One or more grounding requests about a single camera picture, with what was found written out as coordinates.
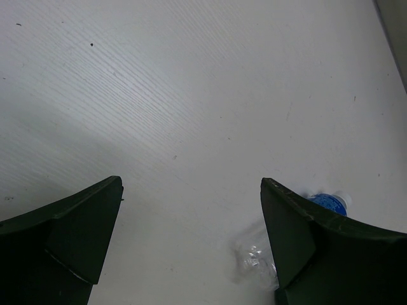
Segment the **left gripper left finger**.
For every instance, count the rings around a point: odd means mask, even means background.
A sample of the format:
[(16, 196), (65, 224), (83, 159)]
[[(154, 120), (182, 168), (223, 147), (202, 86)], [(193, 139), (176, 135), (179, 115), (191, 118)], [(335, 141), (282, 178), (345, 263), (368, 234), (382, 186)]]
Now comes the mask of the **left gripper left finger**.
[(122, 195), (122, 179), (110, 176), (1, 221), (1, 304), (87, 304)]

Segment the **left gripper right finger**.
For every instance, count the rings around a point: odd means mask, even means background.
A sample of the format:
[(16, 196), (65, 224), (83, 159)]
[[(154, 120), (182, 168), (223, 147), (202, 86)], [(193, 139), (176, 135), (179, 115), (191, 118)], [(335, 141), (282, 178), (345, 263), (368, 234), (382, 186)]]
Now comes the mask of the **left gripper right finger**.
[(261, 206), (277, 304), (405, 304), (406, 235), (321, 207), (276, 180)]

